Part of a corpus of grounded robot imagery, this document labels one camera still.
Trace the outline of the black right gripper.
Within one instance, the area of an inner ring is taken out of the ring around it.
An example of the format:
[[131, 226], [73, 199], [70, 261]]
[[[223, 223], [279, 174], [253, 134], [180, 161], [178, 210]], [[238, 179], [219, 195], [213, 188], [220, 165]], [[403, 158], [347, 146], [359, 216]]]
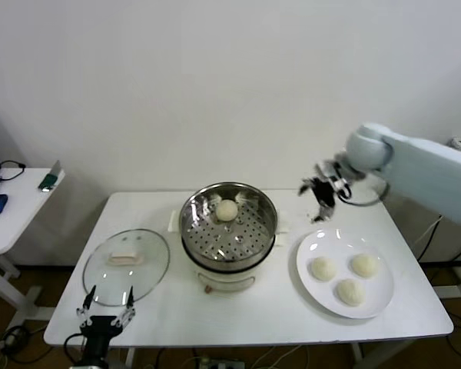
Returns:
[[310, 220], [312, 224], [329, 221], [333, 216], [333, 208], [336, 205], [336, 188], [330, 178], [303, 178], [298, 189], [298, 195], [302, 196], [307, 191], [313, 191], [318, 204], [318, 214]]

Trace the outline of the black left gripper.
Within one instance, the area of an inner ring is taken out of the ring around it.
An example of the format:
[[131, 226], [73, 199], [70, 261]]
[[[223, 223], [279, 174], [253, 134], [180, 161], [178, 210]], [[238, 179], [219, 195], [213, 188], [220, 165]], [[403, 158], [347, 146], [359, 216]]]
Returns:
[[89, 310], [95, 297], [96, 285], [85, 296], [81, 307], [76, 309], [80, 330], [85, 338], [83, 361], [103, 361], [110, 342], [120, 335], [135, 316], [133, 287], [130, 288], [125, 309], [115, 316], [90, 316]]

